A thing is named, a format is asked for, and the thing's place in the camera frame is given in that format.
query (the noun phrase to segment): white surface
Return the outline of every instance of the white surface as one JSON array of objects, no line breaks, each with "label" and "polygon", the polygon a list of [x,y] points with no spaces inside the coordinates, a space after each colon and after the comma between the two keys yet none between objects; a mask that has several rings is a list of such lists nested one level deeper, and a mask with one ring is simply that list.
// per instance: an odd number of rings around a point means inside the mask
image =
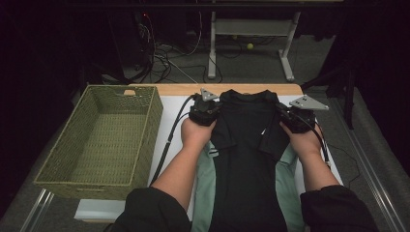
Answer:
[{"label": "white surface", "polygon": [[[278,96],[279,100],[287,105],[293,100],[296,100],[301,96]],[[160,162],[163,148],[165,147],[166,140],[171,131],[172,125],[175,121],[175,118],[187,96],[162,96],[161,101],[163,105],[163,112],[161,116],[160,129],[157,136],[157,142],[155,145],[153,162],[151,166],[151,172],[148,183],[151,182],[154,173],[157,169],[157,165]],[[193,105],[193,101],[189,101],[185,107],[184,113],[190,111],[190,106]],[[165,162],[163,164],[162,170],[166,168],[169,162],[175,157],[175,155],[182,148],[181,143],[181,131],[180,124],[176,127],[174,132],[174,137],[169,146],[168,153],[166,155]],[[332,164],[332,171],[341,183],[340,176],[337,172],[337,168],[334,165],[332,156],[329,153],[329,159]],[[295,184],[299,193],[305,192],[304,187],[304,178],[302,172],[302,165],[298,162],[296,168],[296,178]],[[75,219],[82,220],[92,220],[92,221],[110,221],[115,220],[123,211],[124,211],[125,202],[124,201],[115,201],[115,200],[92,200],[92,199],[82,199],[79,202],[77,211],[75,213]],[[188,209],[188,217],[192,219],[193,212],[193,197],[190,199],[190,207]]]}]

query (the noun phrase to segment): shirt sleeve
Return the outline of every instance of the shirt sleeve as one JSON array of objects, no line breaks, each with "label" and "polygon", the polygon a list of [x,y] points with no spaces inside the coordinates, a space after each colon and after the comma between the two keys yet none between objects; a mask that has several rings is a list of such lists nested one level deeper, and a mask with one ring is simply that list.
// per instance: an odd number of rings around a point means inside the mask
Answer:
[{"label": "shirt sleeve", "polygon": [[125,210],[111,231],[185,232],[190,231],[190,220],[171,195],[156,188],[137,188],[127,196]]},{"label": "shirt sleeve", "polygon": [[310,231],[378,231],[365,203],[343,186],[301,194],[302,214]]}]

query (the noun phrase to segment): gray carpet floor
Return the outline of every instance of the gray carpet floor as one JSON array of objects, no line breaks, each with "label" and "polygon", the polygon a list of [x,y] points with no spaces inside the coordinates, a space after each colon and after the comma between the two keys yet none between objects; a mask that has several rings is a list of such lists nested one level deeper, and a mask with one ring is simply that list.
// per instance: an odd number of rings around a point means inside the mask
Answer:
[{"label": "gray carpet floor", "polygon": [[[278,49],[284,47],[285,38],[240,37],[233,41],[226,37],[218,37],[217,65],[220,71],[214,80],[203,77],[209,58],[207,46],[204,45],[206,42],[200,43],[196,51],[189,56],[181,55],[176,50],[178,47],[171,49],[170,43],[162,43],[157,54],[161,58],[166,52],[173,66],[164,83],[203,83],[204,80],[213,83],[287,83],[278,58]],[[253,43],[254,48],[248,50],[248,43]],[[289,52],[295,83],[303,84],[319,74],[332,43],[333,40],[317,42],[311,36],[295,39]],[[192,40],[192,49],[194,45],[195,40]],[[155,72],[147,76],[143,82],[155,82],[159,79],[161,71],[166,68],[160,59],[156,61]],[[135,74],[133,68],[125,70],[127,76]],[[329,111],[316,112],[316,115],[343,183],[367,204],[380,231],[406,231],[406,228],[410,228],[409,177],[402,170],[377,124],[368,113],[360,92],[355,90],[354,129],[347,130],[344,122],[340,120],[343,98],[328,99],[325,90],[326,86],[312,87],[306,90],[306,94],[331,107]],[[32,184],[33,180],[58,133],[59,131],[44,148],[9,211],[1,219],[0,231],[20,231],[41,191]],[[78,200],[75,199],[54,197],[39,224],[38,231],[91,232],[105,229],[106,224],[86,223],[73,219],[77,204]]]}]

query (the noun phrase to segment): green woven basket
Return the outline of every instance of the green woven basket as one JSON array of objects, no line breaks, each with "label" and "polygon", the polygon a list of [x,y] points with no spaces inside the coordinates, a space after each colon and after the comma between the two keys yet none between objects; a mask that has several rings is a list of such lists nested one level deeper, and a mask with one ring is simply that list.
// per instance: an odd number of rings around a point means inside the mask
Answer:
[{"label": "green woven basket", "polygon": [[88,86],[34,183],[62,197],[126,199],[147,187],[161,115],[156,87]]}]

